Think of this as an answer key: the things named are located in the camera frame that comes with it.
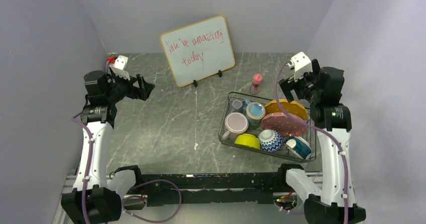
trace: yellow bowl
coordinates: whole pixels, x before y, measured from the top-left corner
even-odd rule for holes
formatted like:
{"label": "yellow bowl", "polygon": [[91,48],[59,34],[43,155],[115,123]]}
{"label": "yellow bowl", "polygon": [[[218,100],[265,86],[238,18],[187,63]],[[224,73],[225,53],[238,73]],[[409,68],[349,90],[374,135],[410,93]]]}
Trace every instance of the yellow bowl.
{"label": "yellow bowl", "polygon": [[[286,99],[280,99],[280,103],[287,112],[301,117],[303,120],[307,119],[307,111],[303,105],[296,101],[288,102]],[[280,113],[281,109],[279,108],[277,101],[270,101],[265,105],[266,115],[272,113]]]}
{"label": "yellow bowl", "polygon": [[245,145],[251,148],[260,150],[260,143],[256,136],[250,134],[238,135],[235,143],[238,145]]}

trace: whiteboard frame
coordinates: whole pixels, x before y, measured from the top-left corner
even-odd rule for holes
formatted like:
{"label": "whiteboard frame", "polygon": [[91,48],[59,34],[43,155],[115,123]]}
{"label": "whiteboard frame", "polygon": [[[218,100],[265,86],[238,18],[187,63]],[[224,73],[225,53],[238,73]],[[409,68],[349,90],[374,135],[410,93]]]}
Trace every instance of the whiteboard frame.
{"label": "whiteboard frame", "polygon": [[[225,19],[225,26],[226,26],[226,29],[227,29],[227,34],[228,34],[228,39],[229,39],[229,46],[231,47],[232,57],[233,57],[233,59],[234,59],[234,64],[233,64],[231,67],[228,67],[228,68],[225,68],[225,69],[218,69],[218,72],[217,72],[217,73],[219,73],[219,70],[220,70],[220,71],[226,71],[226,70],[228,70],[228,69],[230,69],[230,68],[235,67],[235,54],[234,54],[234,50],[233,50],[233,48],[232,48],[231,36],[230,36],[230,34],[229,34],[227,20],[226,20],[226,17],[225,17],[224,15],[218,15],[218,16],[215,16],[215,17],[210,17],[210,18],[208,18],[208,19],[205,19],[205,20],[202,20],[202,21],[199,21],[199,22],[196,22],[196,23],[192,23],[192,24],[186,25],[186,26],[184,26],[184,27],[180,27],[180,28],[177,28],[177,29],[174,29],[174,30],[168,31],[168,32],[165,32],[165,33],[163,33],[163,34],[161,34],[161,35],[160,35],[160,42],[161,42],[161,46],[163,47],[164,55],[166,56],[167,63],[169,64],[170,70],[171,70],[171,72],[172,72],[174,82],[176,83],[176,85],[177,85],[178,87],[185,87],[185,86],[188,86],[188,85],[193,84],[193,82],[190,82],[190,83],[185,84],[185,85],[179,85],[179,84],[177,84],[177,80],[176,80],[176,77],[174,76],[174,72],[173,72],[172,65],[170,64],[170,60],[169,60],[169,58],[167,57],[167,54],[166,54],[166,48],[164,47],[164,44],[163,44],[163,41],[162,41],[162,37],[163,37],[163,35],[168,34],[168,33],[171,33],[171,32],[174,32],[174,31],[177,31],[177,30],[180,30],[180,29],[183,29],[183,28],[186,28],[186,27],[193,26],[193,25],[198,24],[198,23],[206,22],[206,21],[209,21],[209,20],[211,20],[211,19],[218,18],[218,17],[223,17],[223,18]],[[213,73],[213,74],[211,74],[211,75],[209,75],[209,76],[202,77],[202,78],[200,78],[200,79],[194,79],[194,80],[198,82],[198,81],[201,81],[201,80],[203,80],[203,79],[205,79],[205,78],[208,78],[208,77],[211,77],[211,76],[213,76],[213,75],[216,75],[217,73]]]}

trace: white wall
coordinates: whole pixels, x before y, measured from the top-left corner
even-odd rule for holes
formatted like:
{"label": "white wall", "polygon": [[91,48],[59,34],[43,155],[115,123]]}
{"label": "white wall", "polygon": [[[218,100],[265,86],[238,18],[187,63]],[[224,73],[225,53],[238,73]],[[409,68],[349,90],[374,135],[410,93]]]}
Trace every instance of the white wall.
{"label": "white wall", "polygon": [[159,37],[215,15],[236,52],[306,50],[333,0],[81,0],[107,51],[163,52]]}
{"label": "white wall", "polygon": [[0,0],[0,222],[52,223],[106,52],[78,0]]}
{"label": "white wall", "polygon": [[426,0],[335,0],[309,50],[345,70],[366,223],[425,223]]}

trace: whiteboard stand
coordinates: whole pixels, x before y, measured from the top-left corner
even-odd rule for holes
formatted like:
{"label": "whiteboard stand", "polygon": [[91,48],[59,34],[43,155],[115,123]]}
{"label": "whiteboard stand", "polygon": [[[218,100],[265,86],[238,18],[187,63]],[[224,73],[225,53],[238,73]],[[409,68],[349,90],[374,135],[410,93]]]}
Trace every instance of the whiteboard stand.
{"label": "whiteboard stand", "polygon": [[[218,75],[219,75],[219,77],[222,77],[222,70],[219,70]],[[192,82],[192,84],[193,84],[195,87],[197,87],[197,86],[198,86],[197,80],[194,80],[194,81]]]}

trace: pink cup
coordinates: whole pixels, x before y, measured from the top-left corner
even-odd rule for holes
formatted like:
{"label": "pink cup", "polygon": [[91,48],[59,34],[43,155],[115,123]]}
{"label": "pink cup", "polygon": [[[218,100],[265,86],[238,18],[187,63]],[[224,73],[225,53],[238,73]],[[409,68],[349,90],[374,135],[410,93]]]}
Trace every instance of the pink cup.
{"label": "pink cup", "polygon": [[230,113],[225,118],[225,128],[227,129],[222,140],[235,140],[238,135],[244,133],[249,127],[249,121],[242,113]]}

